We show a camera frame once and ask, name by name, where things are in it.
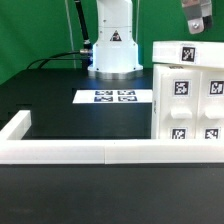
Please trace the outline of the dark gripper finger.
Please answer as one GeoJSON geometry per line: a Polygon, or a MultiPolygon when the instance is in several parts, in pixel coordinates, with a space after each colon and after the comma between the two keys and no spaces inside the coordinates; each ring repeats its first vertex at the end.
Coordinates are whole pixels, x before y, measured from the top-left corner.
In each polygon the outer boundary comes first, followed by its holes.
{"type": "Polygon", "coordinates": [[[202,18],[204,27],[210,29],[213,25],[212,19],[212,1],[211,0],[201,0],[202,18]]]}
{"type": "Polygon", "coordinates": [[[198,34],[204,31],[202,9],[200,0],[181,0],[188,29],[191,34],[198,34]]]}

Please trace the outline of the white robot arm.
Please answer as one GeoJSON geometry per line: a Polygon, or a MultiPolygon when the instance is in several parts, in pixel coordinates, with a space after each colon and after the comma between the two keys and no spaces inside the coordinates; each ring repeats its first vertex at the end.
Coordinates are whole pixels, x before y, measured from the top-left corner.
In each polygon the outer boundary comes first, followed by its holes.
{"type": "MultiPolygon", "coordinates": [[[[212,26],[211,0],[179,0],[191,34],[212,26]]],[[[142,75],[138,44],[133,39],[132,0],[96,0],[98,39],[93,45],[90,77],[123,80],[142,75]]]]}

